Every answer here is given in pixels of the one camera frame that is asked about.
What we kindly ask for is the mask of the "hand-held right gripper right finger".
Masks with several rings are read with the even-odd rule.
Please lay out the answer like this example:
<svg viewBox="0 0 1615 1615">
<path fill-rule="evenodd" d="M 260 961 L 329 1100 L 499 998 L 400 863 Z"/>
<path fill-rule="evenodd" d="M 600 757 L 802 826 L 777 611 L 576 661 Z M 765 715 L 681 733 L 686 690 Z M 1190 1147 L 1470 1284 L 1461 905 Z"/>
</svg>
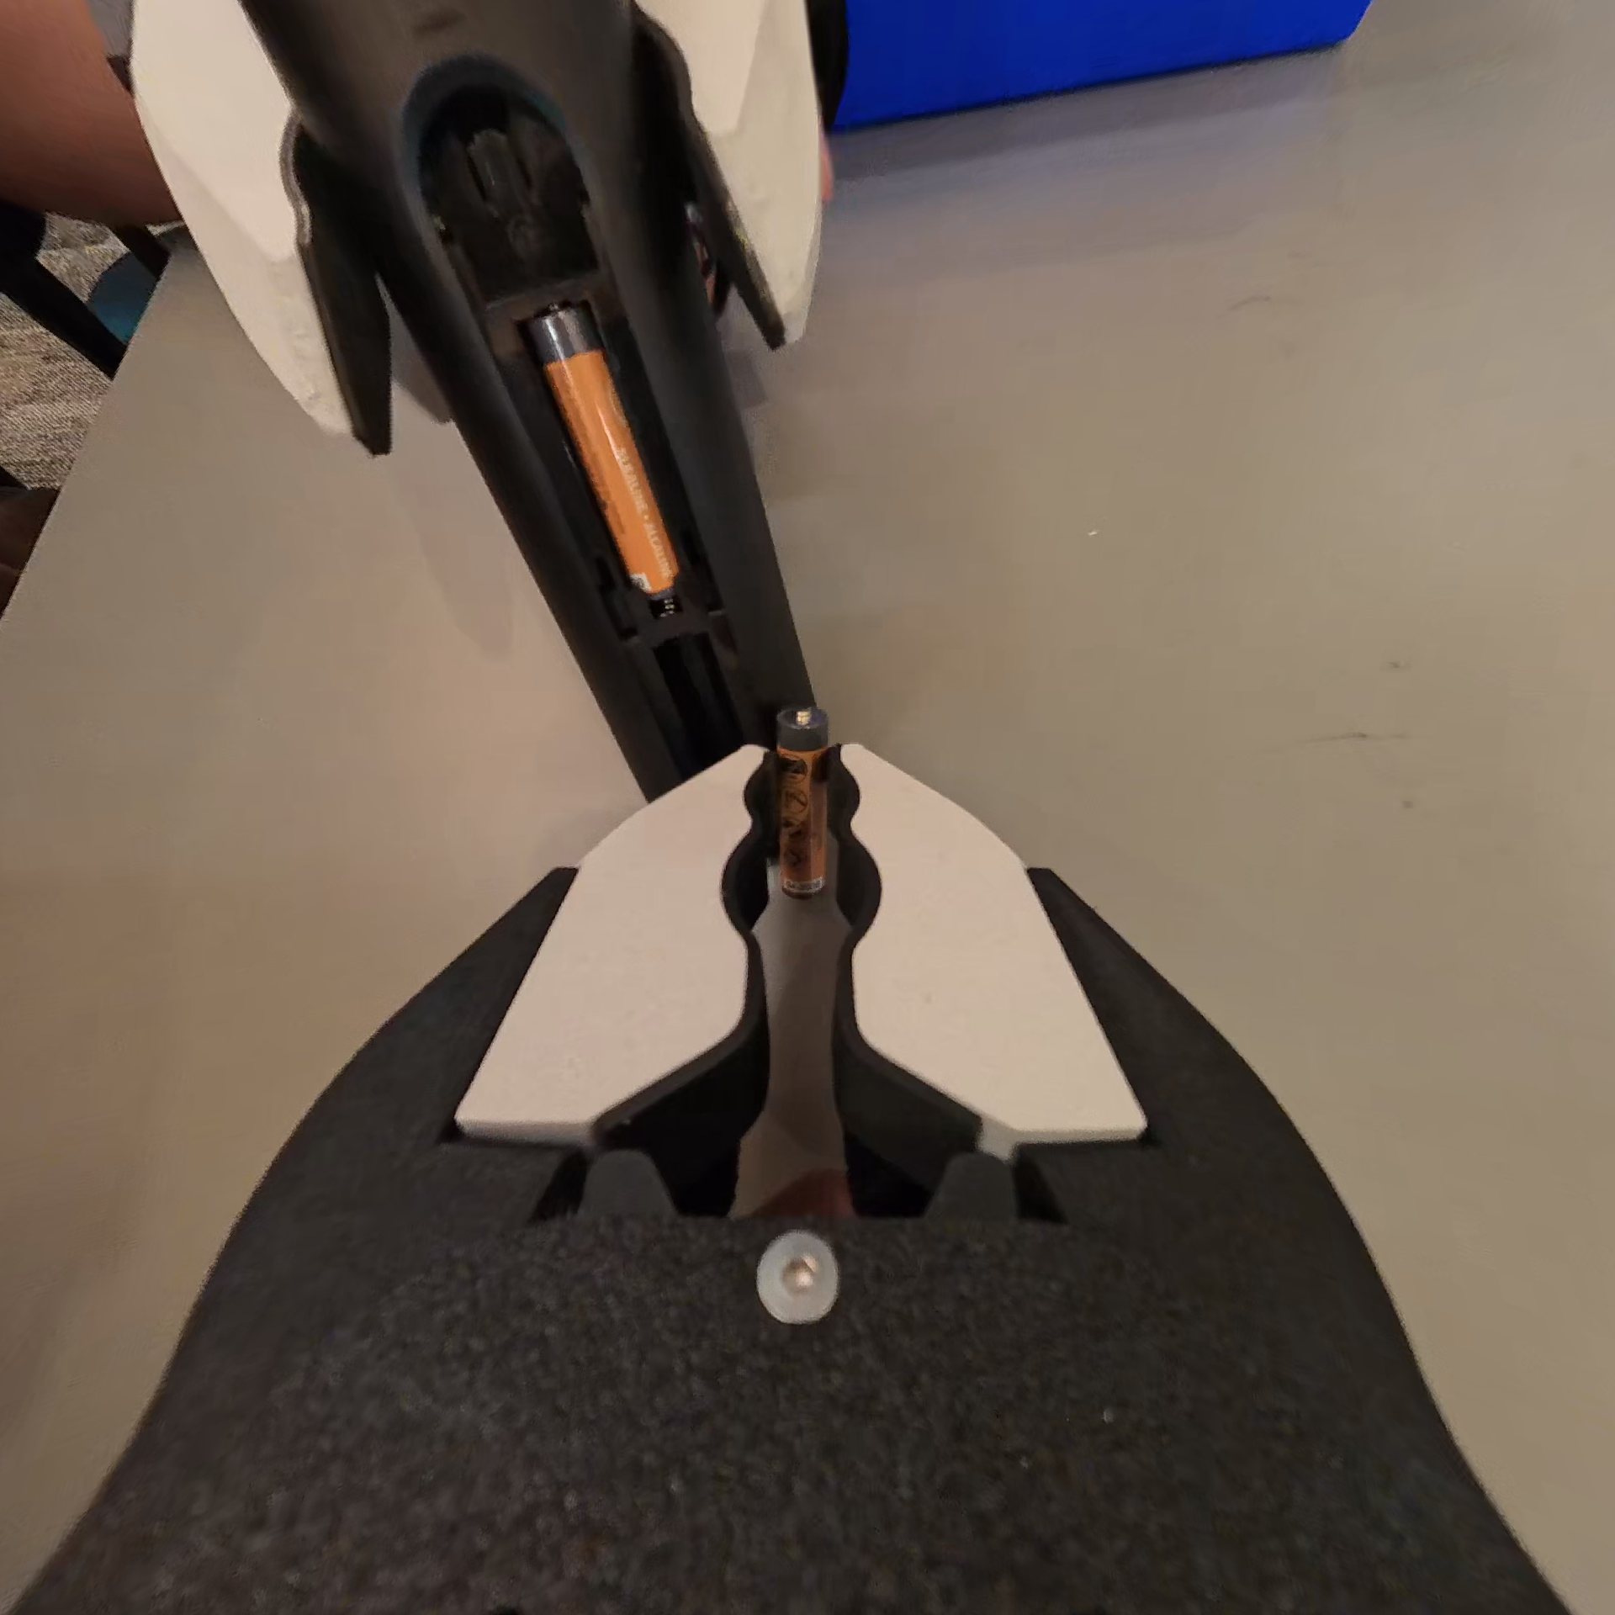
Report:
<svg viewBox="0 0 1615 1615">
<path fill-rule="evenodd" d="M 836 1104 L 881 1161 L 1133 1144 L 1140 1102 L 1022 860 L 861 744 L 836 772 Z"/>
</svg>

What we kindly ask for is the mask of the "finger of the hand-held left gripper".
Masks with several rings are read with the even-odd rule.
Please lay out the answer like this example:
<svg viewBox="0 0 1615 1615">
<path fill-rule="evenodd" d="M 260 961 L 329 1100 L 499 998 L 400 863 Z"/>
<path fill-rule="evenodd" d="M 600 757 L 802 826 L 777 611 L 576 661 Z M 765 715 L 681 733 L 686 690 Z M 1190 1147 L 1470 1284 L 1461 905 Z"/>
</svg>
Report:
<svg viewBox="0 0 1615 1615">
<path fill-rule="evenodd" d="M 385 456 L 390 315 L 248 10 L 134 2 L 131 91 L 179 219 L 274 380 L 324 432 Z"/>
<path fill-rule="evenodd" d="M 671 82 L 706 257 L 777 352 L 804 330 L 819 266 L 824 128 L 800 2 L 640 2 Z"/>
</svg>

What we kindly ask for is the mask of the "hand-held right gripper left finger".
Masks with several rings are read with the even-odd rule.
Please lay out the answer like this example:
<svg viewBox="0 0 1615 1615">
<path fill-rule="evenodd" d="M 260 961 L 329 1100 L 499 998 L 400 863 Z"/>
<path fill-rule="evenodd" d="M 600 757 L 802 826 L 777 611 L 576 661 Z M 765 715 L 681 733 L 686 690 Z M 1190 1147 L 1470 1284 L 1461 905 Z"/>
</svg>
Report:
<svg viewBox="0 0 1615 1615">
<path fill-rule="evenodd" d="M 745 1031 L 767 797 L 745 744 L 583 855 L 454 1112 L 465 1139 L 600 1146 Z"/>
</svg>

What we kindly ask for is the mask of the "orange and black battery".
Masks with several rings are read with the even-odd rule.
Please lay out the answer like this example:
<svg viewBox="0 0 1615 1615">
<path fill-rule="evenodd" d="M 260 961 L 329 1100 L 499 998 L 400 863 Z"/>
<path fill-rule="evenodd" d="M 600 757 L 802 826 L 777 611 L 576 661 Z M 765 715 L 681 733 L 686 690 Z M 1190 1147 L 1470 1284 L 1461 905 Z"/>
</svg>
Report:
<svg viewBox="0 0 1615 1615">
<path fill-rule="evenodd" d="M 817 897 L 827 880 L 830 720 L 810 703 L 775 717 L 777 876 L 788 898 Z"/>
<path fill-rule="evenodd" d="M 624 582 L 652 619 L 676 617 L 681 564 L 595 315 L 553 301 L 523 336 Z"/>
</svg>

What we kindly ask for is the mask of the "black remote control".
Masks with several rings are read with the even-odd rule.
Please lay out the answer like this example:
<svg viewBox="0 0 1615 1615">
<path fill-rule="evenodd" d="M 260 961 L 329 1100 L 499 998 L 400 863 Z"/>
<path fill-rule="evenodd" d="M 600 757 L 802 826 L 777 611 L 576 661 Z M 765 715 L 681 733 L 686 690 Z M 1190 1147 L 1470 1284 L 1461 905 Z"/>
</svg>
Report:
<svg viewBox="0 0 1615 1615">
<path fill-rule="evenodd" d="M 449 424 L 637 786 L 657 797 L 812 686 L 689 202 L 672 82 L 635 3 L 243 3 Z M 681 564 L 624 580 L 523 335 L 585 304 Z"/>
</svg>

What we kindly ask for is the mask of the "person's left forearm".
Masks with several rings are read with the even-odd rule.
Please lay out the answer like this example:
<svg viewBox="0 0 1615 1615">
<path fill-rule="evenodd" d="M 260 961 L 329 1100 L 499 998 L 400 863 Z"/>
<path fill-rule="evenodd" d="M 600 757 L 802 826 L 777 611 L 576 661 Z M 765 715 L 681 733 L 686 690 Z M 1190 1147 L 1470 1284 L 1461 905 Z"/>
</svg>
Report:
<svg viewBox="0 0 1615 1615">
<path fill-rule="evenodd" d="M 169 227 L 179 209 L 119 74 L 131 3 L 1 5 L 1 198 L 105 227 Z"/>
</svg>

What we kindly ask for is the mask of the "blue plastic bin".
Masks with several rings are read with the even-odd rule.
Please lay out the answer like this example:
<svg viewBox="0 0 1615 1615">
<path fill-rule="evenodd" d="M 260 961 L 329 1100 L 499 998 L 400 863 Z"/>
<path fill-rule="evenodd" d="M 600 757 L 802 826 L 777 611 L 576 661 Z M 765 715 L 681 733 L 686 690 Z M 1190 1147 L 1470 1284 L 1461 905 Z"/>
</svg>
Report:
<svg viewBox="0 0 1615 1615">
<path fill-rule="evenodd" d="M 832 126 L 849 130 L 1349 39 L 1365 2 L 827 3 Z"/>
</svg>

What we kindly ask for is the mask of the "dark brown cloth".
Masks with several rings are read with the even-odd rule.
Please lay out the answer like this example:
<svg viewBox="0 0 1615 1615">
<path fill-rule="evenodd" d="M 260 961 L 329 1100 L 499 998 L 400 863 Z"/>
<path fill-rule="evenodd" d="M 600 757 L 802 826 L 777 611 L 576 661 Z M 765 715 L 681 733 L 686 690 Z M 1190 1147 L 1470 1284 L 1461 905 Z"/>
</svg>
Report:
<svg viewBox="0 0 1615 1615">
<path fill-rule="evenodd" d="M 1 486 L 1 580 L 3 614 L 30 564 L 30 557 L 60 496 L 57 488 L 25 488 L 3 479 Z"/>
</svg>

